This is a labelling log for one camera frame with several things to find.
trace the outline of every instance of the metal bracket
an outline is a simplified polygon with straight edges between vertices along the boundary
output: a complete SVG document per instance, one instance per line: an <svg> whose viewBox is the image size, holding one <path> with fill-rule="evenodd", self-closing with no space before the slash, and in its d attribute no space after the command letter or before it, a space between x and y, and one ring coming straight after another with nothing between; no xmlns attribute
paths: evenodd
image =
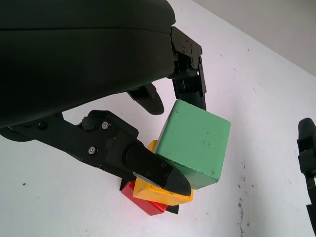
<svg viewBox="0 0 316 237"><path fill-rule="evenodd" d="M202 47L176 27L171 40L175 70L168 78L173 79L176 98L206 110Z"/></svg>

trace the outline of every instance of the wooden block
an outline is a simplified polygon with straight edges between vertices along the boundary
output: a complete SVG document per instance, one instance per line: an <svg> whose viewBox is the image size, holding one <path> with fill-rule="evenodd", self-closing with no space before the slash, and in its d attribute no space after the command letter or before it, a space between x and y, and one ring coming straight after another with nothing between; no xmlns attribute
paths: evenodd
<svg viewBox="0 0 316 237"><path fill-rule="evenodd" d="M178 168L192 189L200 189L220 179L230 127L227 120L177 100L155 153Z"/></svg>
<svg viewBox="0 0 316 237"><path fill-rule="evenodd" d="M135 203L137 206L139 206L142 210L144 210L147 214L151 216L164 213L164 211L168 207L167 205L133 197L134 187L135 187L135 181L128 182L121 192L126 197L128 197L133 203Z"/></svg>
<svg viewBox="0 0 316 237"><path fill-rule="evenodd" d="M147 149L150 151L153 151L156 146L156 143L157 143L157 140L153 140L149 144ZM159 203L170 205L170 206L175 206L175 205L192 201L193 190L190 196L183 196L183 195L179 195L179 194L175 194L175 193L163 190L162 188L159 188L140 178L137 178L136 183L135 183L133 197L140 198L143 200L159 202Z"/></svg>

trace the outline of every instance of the red block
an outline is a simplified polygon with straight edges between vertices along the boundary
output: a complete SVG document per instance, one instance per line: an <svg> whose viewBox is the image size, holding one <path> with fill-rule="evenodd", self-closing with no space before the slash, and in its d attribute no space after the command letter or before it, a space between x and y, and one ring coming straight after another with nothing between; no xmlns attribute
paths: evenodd
<svg viewBox="0 0 316 237"><path fill-rule="evenodd" d="M125 196L127 196L133 203L135 203L137 206L139 206L141 209L143 209L147 214L151 216L164 213L168 205L133 197L134 187L135 181L128 182L121 192Z"/></svg>

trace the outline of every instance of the black plastic cover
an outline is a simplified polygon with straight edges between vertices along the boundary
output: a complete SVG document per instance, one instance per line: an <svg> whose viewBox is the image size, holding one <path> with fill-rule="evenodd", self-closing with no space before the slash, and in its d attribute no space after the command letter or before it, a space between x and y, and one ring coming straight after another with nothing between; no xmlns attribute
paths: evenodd
<svg viewBox="0 0 316 237"><path fill-rule="evenodd" d="M3 0L0 29L124 28L169 33L166 0Z"/></svg>

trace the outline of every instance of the white wall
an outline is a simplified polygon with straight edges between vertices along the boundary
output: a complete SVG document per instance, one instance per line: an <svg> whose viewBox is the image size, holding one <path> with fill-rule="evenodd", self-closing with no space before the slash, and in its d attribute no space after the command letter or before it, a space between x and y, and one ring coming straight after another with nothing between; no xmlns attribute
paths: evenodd
<svg viewBox="0 0 316 237"><path fill-rule="evenodd" d="M316 0L194 0L316 76Z"/></svg>
<svg viewBox="0 0 316 237"><path fill-rule="evenodd" d="M202 45L208 111L232 123L219 182L196 191L178 216L148 216L119 192L118 177L40 142L0 137L0 236L314 236L296 139L299 120L316 121L316 78L197 3L169 2L176 26ZM147 145L175 101L171 80L155 85L161 116L126 93L64 116L77 124L91 110L110 110L138 128Z"/></svg>

